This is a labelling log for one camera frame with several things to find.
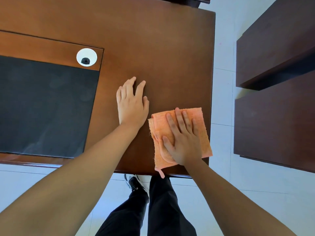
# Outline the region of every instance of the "tiled floor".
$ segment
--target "tiled floor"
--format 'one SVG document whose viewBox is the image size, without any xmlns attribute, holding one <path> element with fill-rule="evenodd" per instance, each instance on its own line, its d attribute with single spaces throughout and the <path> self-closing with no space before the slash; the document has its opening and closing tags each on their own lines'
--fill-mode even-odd
<svg viewBox="0 0 315 236">
<path fill-rule="evenodd" d="M 210 167 L 298 235 L 315 232 L 315 174 L 233 154 L 236 40 L 275 0 L 212 0 L 200 8 L 216 12 Z M 0 165 L 0 211 L 53 169 Z M 143 182 L 149 186 L 150 177 Z M 183 214 L 197 234 L 222 235 L 192 179 L 171 179 Z M 128 198 L 123 176 L 114 174 L 77 235 L 93 236 L 108 214 Z M 141 235 L 146 235 L 147 214 Z"/>
</svg>

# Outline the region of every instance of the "hand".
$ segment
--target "hand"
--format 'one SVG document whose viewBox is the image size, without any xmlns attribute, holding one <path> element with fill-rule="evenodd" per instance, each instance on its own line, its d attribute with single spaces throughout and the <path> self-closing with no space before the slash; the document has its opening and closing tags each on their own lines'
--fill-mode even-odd
<svg viewBox="0 0 315 236">
<path fill-rule="evenodd" d="M 187 112 L 183 111 L 183 116 L 179 108 L 175 109 L 179 129 L 174 123 L 170 114 L 166 114 L 167 121 L 175 137 L 175 146 L 171 144 L 166 136 L 163 136 L 163 143 L 176 163 L 185 166 L 192 161 L 201 160 L 201 146 L 198 137 L 198 128 L 195 119 L 191 122 Z"/>
<path fill-rule="evenodd" d="M 142 127 L 149 113 L 149 100 L 143 95 L 143 88 L 146 84 L 142 81 L 134 95 L 133 85 L 136 77 L 127 80 L 124 85 L 119 87 L 116 93 L 118 105 L 119 124 L 127 124 L 136 127 L 137 130 Z"/>
</svg>

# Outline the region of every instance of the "leg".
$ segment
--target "leg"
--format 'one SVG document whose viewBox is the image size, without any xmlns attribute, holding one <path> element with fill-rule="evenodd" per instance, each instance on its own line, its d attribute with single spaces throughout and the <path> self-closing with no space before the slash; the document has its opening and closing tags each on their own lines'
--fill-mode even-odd
<svg viewBox="0 0 315 236">
<path fill-rule="evenodd" d="M 109 214 L 95 236 L 140 235 L 149 197 L 142 186 L 137 184 L 137 180 L 133 180 L 128 200 Z"/>
<path fill-rule="evenodd" d="M 148 236 L 197 236 L 178 206 L 169 178 L 152 176 L 149 195 Z"/>
</svg>

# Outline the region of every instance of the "shoe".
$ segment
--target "shoe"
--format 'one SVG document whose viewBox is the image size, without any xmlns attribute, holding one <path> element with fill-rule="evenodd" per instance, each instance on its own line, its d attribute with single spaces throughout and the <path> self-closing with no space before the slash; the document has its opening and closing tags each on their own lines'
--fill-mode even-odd
<svg viewBox="0 0 315 236">
<path fill-rule="evenodd" d="M 137 175 L 125 174 L 125 182 L 131 189 L 131 191 L 135 191 L 139 188 L 142 188 L 144 189 L 145 192 L 147 192 Z"/>
</svg>

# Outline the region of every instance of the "folded towel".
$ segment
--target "folded towel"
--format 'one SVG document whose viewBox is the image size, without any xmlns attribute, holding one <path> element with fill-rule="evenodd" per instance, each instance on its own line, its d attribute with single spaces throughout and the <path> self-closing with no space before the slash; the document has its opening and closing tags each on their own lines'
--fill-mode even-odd
<svg viewBox="0 0 315 236">
<path fill-rule="evenodd" d="M 192 119 L 196 120 L 199 130 L 199 140 L 201 145 L 202 157 L 204 158 L 212 156 L 212 150 L 210 147 L 206 126 L 204 125 L 201 108 L 181 109 L 180 112 L 184 110 L 187 112 L 188 118 L 190 120 Z M 169 127 L 166 118 L 167 113 L 171 114 L 175 124 L 178 126 L 175 110 L 152 114 L 152 118 L 149 119 L 149 127 L 155 148 L 154 156 L 155 170 L 160 173 L 162 178 L 164 178 L 165 175 L 163 171 L 161 171 L 161 169 L 177 165 L 177 163 L 174 161 L 172 156 L 165 148 L 162 140 L 162 136 L 166 136 L 173 145 L 175 143 L 174 135 L 171 131 L 171 128 Z"/>
</svg>

